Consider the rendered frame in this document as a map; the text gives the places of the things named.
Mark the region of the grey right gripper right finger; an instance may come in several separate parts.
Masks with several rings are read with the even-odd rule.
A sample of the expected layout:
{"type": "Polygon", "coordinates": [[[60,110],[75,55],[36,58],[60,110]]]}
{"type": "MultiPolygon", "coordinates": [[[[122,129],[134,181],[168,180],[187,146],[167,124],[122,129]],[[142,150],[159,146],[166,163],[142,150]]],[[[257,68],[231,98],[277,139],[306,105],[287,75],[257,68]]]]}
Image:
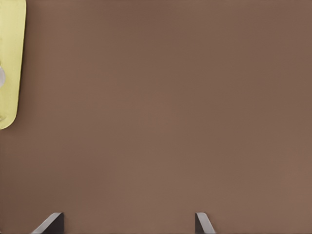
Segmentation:
{"type": "Polygon", "coordinates": [[[195,213],[195,234],[215,234],[215,230],[206,213],[195,213]]]}

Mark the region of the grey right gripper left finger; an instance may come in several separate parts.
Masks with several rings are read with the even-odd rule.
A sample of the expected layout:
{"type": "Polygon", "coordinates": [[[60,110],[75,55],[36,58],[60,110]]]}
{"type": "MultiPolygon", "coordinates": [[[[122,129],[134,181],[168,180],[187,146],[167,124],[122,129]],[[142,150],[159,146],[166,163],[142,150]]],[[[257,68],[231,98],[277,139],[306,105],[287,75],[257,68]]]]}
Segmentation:
{"type": "Polygon", "coordinates": [[[64,234],[64,213],[52,213],[31,234],[64,234]]]}

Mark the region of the yellow-green tray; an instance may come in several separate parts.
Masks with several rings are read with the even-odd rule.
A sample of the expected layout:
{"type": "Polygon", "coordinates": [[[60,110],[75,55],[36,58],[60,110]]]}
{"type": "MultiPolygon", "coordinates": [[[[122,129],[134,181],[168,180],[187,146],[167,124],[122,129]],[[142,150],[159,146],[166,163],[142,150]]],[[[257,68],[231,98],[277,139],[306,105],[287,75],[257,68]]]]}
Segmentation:
{"type": "Polygon", "coordinates": [[[0,0],[0,66],[6,75],[0,88],[0,130],[17,116],[26,9],[26,0],[0,0]]]}

